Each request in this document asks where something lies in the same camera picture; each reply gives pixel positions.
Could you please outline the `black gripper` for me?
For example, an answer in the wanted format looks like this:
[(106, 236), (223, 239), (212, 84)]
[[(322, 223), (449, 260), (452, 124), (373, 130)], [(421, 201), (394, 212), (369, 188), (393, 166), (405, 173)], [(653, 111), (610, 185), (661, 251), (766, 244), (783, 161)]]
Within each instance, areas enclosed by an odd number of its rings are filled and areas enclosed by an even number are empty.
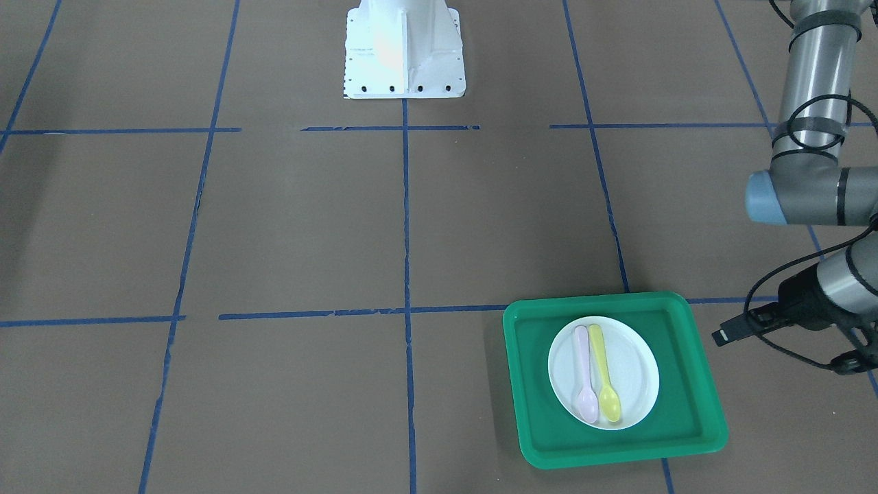
[(750, 337), (750, 322), (755, 329), (774, 331), (799, 326), (822, 331), (836, 325), (836, 307), (822, 290), (818, 266), (812, 265), (779, 285), (778, 300), (749, 309), (746, 318), (731, 318), (712, 332), (716, 346), (724, 346)]

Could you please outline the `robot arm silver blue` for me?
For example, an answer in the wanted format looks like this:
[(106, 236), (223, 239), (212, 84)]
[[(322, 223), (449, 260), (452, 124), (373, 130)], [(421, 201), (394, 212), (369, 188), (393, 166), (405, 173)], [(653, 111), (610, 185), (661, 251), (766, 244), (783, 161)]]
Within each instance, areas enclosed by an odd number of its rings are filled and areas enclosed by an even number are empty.
[(718, 346), (798, 325), (812, 331), (876, 322), (876, 168), (843, 167), (862, 19), (874, 1), (794, 1), (786, 82), (772, 158), (750, 175), (753, 222), (865, 227), (866, 232), (782, 282), (778, 300), (747, 307), (713, 334)]

